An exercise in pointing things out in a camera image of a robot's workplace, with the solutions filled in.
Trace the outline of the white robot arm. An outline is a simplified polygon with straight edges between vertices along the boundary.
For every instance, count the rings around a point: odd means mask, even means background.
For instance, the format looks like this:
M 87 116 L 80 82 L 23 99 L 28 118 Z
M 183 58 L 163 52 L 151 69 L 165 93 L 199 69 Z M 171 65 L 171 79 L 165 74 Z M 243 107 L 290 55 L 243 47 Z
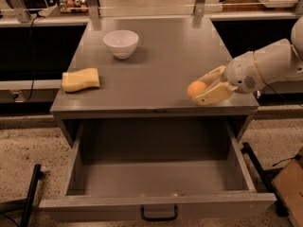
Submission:
M 291 40 L 281 39 L 259 50 L 237 56 L 187 87 L 187 95 L 199 105 L 229 99 L 234 93 L 250 94 L 269 84 L 303 78 L 303 18 L 291 31 Z

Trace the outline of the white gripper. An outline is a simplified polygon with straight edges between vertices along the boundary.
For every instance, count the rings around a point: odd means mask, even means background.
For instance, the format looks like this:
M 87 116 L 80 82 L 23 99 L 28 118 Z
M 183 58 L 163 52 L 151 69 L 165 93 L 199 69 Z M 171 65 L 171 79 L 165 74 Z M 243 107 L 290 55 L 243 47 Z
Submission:
M 250 94 L 265 87 L 254 52 L 246 52 L 234 58 L 226 67 L 221 65 L 215 68 L 201 76 L 199 81 L 210 85 L 215 81 L 225 81 L 225 79 L 228 82 L 219 82 L 210 89 L 206 87 L 192 100 L 199 105 L 216 104 L 229 99 L 235 91 Z

